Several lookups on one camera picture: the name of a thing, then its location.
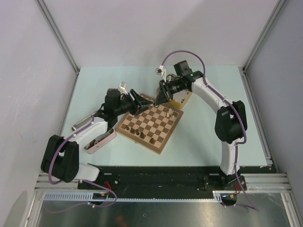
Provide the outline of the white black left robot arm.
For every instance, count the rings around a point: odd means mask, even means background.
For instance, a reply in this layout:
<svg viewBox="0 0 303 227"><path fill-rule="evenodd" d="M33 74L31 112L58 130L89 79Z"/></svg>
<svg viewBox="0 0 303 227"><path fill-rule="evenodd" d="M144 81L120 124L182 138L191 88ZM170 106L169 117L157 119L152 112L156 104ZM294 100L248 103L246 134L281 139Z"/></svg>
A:
<svg viewBox="0 0 303 227"><path fill-rule="evenodd" d="M106 141L120 115L139 115L151 104L152 101L143 98L133 89L125 94L118 89L108 90L104 103L89 116L85 125L66 138L53 135L48 140L41 170L48 174L49 183L55 185L56 182L52 179L55 177L59 183L82 180L88 181L94 189L101 188L105 183L104 176L99 174L99 168L80 162L81 149L98 136L102 136L103 141Z"/></svg>

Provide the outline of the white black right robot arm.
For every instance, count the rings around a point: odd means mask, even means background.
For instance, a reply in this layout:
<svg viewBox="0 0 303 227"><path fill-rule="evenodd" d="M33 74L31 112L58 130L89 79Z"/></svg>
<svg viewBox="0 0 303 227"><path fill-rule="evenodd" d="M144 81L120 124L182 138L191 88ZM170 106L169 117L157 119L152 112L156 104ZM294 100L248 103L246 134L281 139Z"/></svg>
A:
<svg viewBox="0 0 303 227"><path fill-rule="evenodd" d="M167 103L174 94L188 90L202 98L216 113L215 134L222 143L222 159L216 183L224 190L240 181L239 145L247 142L245 104L232 102L216 90L201 71L192 71L187 61L174 65L177 78L169 81L163 65L155 73L162 76L154 105Z"/></svg>

